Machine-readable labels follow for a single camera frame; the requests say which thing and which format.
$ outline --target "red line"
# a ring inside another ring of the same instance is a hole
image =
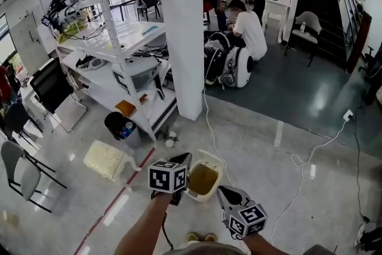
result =
[[[147,156],[144,158],[144,160],[141,162],[141,164],[139,165],[139,167],[143,167],[145,165],[145,163],[148,161],[148,159],[153,155],[155,151],[155,148],[152,148],[151,151],[149,152],[149,154],[147,154]],[[127,181],[127,184],[131,184],[131,182],[135,179],[135,177],[138,175],[138,171],[135,171],[132,176],[128,179]],[[80,251],[80,249],[84,246],[84,243],[86,241],[86,239],[88,239],[88,237],[91,235],[91,233],[93,233],[93,231],[96,229],[97,225],[101,222],[101,220],[103,219],[103,217],[109,212],[109,210],[113,207],[113,205],[115,204],[115,202],[121,197],[121,195],[125,192],[126,190],[126,187],[123,187],[117,194],[117,196],[115,196],[115,198],[113,199],[113,201],[109,204],[109,206],[107,206],[107,208],[105,209],[104,213],[97,219],[97,221],[95,221],[95,223],[92,225],[92,227],[90,228],[90,230],[88,231],[88,233],[86,234],[86,236],[83,238],[83,240],[81,241],[81,243],[79,244],[78,248],[76,249],[76,251],[74,252],[73,255],[77,255],[78,252]]]

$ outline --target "door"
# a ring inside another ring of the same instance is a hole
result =
[[[48,54],[37,31],[33,14],[10,29],[13,44],[30,75],[33,75],[48,60]]]

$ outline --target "yellow shoe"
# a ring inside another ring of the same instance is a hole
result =
[[[204,236],[205,242],[217,242],[217,236],[214,233],[208,233]]]
[[[191,232],[187,234],[186,242],[199,241],[199,240],[200,240],[200,235],[198,233]]]

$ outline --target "person in red shirt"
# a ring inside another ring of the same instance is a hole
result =
[[[0,98],[6,105],[15,103],[19,98],[12,89],[7,78],[7,68],[0,66]]]

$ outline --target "brown liquid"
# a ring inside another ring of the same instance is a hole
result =
[[[214,186],[217,175],[216,171],[199,164],[191,172],[189,189],[200,195],[206,195]]]

